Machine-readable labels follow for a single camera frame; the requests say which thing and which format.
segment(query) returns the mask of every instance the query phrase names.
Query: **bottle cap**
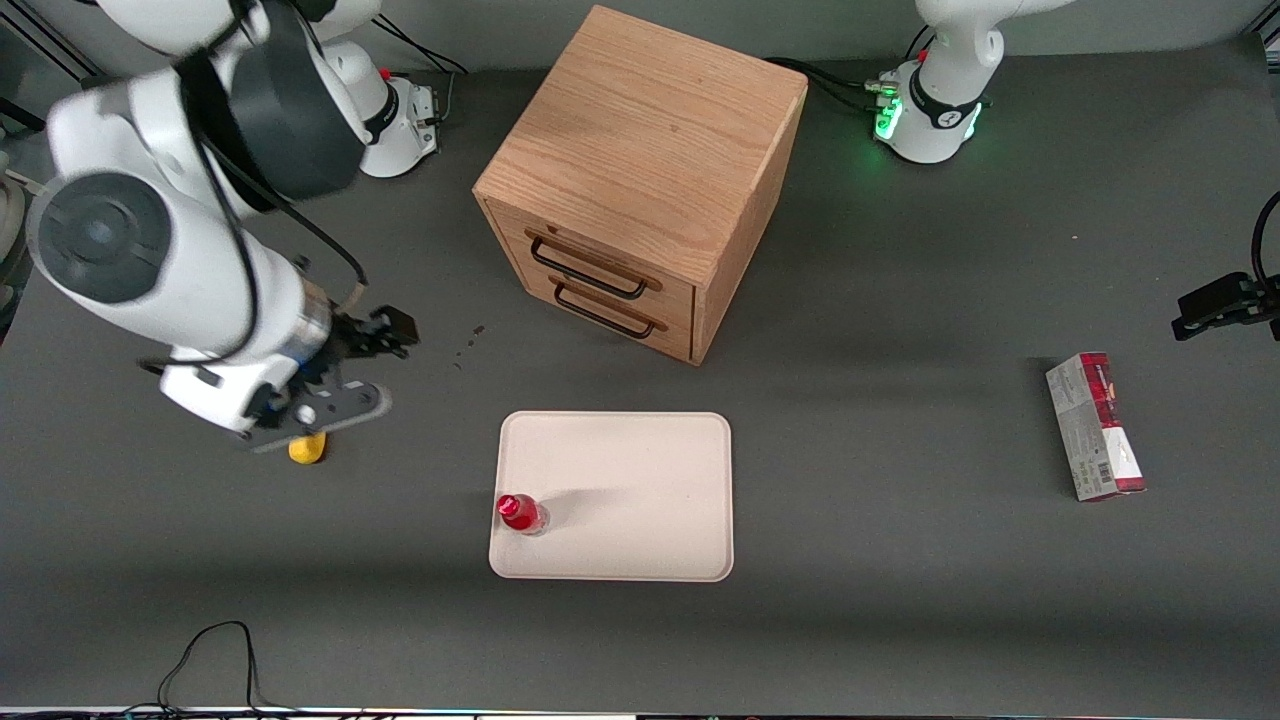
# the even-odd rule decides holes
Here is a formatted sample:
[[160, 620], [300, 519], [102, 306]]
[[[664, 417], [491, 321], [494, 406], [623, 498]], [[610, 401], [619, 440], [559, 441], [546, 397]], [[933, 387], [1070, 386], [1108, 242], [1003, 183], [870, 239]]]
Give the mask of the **bottle cap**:
[[520, 512], [520, 498], [513, 495], [504, 495], [498, 498], [498, 515], [515, 518]]

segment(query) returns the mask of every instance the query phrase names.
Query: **yellow object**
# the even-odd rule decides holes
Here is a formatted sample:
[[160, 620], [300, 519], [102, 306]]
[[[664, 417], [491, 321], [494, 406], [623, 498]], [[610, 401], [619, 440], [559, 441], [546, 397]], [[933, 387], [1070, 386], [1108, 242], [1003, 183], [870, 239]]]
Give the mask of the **yellow object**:
[[298, 465], [314, 465], [324, 457], [326, 433], [300, 437], [289, 442], [289, 460]]

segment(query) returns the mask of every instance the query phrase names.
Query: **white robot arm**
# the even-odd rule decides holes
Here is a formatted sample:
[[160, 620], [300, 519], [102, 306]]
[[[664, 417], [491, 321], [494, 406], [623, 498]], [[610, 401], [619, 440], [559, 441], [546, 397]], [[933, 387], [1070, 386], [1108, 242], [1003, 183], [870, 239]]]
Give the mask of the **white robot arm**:
[[[435, 152], [439, 127], [431, 88], [384, 77], [364, 47], [337, 40], [375, 18], [381, 0], [294, 0], [293, 5], [324, 44], [325, 61], [370, 132], [361, 169], [376, 178], [402, 176]], [[211, 42], [252, 1], [99, 0], [99, 6], [143, 45], [180, 56]]]
[[1043, 13], [1074, 0], [916, 0], [937, 37], [923, 63], [909, 60], [881, 73], [896, 83], [884, 100], [876, 138], [913, 163], [941, 163], [973, 136], [983, 90], [1005, 58], [1005, 36], [996, 26], [1009, 18]]
[[52, 109], [58, 177], [27, 234], [68, 297], [172, 346], [151, 363], [166, 396], [261, 450], [384, 413], [385, 391], [337, 365], [404, 356], [417, 331], [392, 307], [355, 320], [241, 228], [346, 187], [369, 132], [287, 0], [227, 27], [211, 51]]

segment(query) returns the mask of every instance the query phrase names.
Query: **drawer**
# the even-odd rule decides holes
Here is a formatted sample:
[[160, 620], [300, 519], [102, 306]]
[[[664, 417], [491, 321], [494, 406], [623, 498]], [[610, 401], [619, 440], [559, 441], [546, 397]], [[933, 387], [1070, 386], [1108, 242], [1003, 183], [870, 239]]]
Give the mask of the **drawer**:
[[614, 306], [668, 324], [691, 325], [694, 288], [689, 283], [609, 258], [590, 249], [585, 238], [513, 208], [490, 204], [490, 210], [526, 284], [550, 273], [605, 296]]
[[534, 297], [689, 363], [692, 348], [689, 319], [671, 322], [645, 315], [618, 302], [616, 297], [557, 274], [540, 273], [526, 279], [530, 282], [525, 287]]

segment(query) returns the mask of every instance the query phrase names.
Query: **green light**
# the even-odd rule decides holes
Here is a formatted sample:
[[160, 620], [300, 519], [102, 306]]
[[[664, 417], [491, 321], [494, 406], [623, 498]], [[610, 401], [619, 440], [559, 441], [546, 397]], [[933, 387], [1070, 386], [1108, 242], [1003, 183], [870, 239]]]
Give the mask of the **green light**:
[[978, 106], [973, 109], [973, 119], [969, 120], [969, 129], [964, 131], [965, 140], [973, 137], [973, 131], [974, 128], [978, 127], [978, 115], [980, 114], [982, 114], [982, 102], [978, 102]]
[[893, 137], [893, 131], [897, 128], [897, 119], [901, 117], [902, 101], [895, 97], [887, 108], [881, 110], [881, 117], [876, 120], [876, 135], [879, 136], [881, 140]]

